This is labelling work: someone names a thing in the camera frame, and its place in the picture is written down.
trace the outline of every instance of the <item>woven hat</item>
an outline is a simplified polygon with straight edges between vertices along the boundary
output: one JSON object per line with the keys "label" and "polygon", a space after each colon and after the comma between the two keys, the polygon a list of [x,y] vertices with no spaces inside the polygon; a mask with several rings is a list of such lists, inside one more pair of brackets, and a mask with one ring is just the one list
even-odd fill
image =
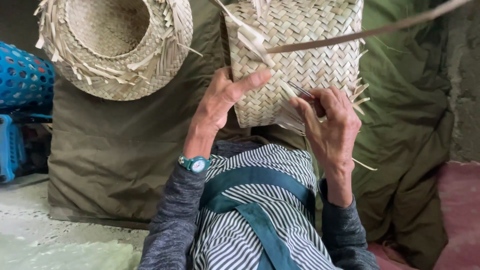
{"label": "woven hat", "polygon": [[363,0],[247,0],[226,7],[211,0],[223,10],[221,39],[233,80],[265,68],[272,71],[264,87],[235,104],[240,127],[278,124],[304,135],[304,123],[288,102],[299,92],[289,82],[304,90],[337,86],[363,114],[359,105],[369,98],[355,101],[368,86],[357,78],[359,59],[366,53],[360,52],[362,38],[432,20],[469,1],[450,0],[362,32]]}
{"label": "woven hat", "polygon": [[133,100],[165,86],[192,42],[188,0],[43,0],[37,48],[76,87]]}

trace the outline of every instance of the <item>stone floor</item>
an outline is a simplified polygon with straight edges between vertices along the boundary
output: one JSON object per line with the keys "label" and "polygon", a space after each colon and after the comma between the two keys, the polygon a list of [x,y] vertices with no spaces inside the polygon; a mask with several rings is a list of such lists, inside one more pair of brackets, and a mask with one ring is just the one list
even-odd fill
{"label": "stone floor", "polygon": [[0,233],[39,244],[109,242],[132,244],[140,251],[148,231],[88,223],[51,220],[48,213],[46,175],[34,174],[0,184]]}

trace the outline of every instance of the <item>olive green cloth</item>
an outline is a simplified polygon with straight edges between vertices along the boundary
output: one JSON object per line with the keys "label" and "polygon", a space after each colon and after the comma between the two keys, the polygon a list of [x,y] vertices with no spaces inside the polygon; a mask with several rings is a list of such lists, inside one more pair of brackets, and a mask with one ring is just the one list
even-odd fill
{"label": "olive green cloth", "polygon": [[[166,87],[139,100],[110,101],[65,79],[56,83],[48,186],[52,218],[146,228],[196,106],[224,62],[219,10],[208,0],[190,3],[191,47],[203,57],[190,53]],[[381,26],[427,6],[414,0],[366,0],[363,26]],[[422,25],[368,38],[369,52],[360,61],[360,76],[370,84],[362,97],[371,101],[361,105],[366,115],[360,116],[354,158],[378,168],[357,165],[354,171],[360,217],[369,241],[392,232],[407,248],[408,261],[421,270],[432,268],[447,241],[431,174],[448,159],[453,123],[449,85],[438,74],[444,42],[439,33]],[[279,126],[240,129],[233,110],[218,139],[310,150],[304,137]],[[317,208],[320,213],[320,200]]]}

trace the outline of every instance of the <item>watch face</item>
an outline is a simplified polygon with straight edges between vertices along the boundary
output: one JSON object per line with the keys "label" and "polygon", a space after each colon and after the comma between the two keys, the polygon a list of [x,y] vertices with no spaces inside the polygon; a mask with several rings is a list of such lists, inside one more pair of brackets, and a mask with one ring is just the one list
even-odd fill
{"label": "watch face", "polygon": [[205,168],[205,160],[197,160],[192,164],[192,172],[201,172]]}

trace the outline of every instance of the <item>hand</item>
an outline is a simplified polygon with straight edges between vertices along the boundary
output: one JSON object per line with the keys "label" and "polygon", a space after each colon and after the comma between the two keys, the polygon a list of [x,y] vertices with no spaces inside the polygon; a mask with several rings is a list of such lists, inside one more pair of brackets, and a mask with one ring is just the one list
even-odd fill
{"label": "hand", "polygon": [[[346,93],[335,86],[309,91],[309,97],[292,98],[291,105],[305,123],[305,134],[312,145],[313,153],[323,166],[328,185],[328,201],[340,207],[348,207],[353,200],[351,173],[353,145],[361,127]],[[326,116],[320,123],[317,117]]]}
{"label": "hand", "polygon": [[230,67],[216,70],[198,105],[183,148],[188,159],[197,156],[207,159],[218,130],[227,123],[230,108],[244,93],[265,85],[272,76],[270,70],[262,70],[232,82],[229,74]]}

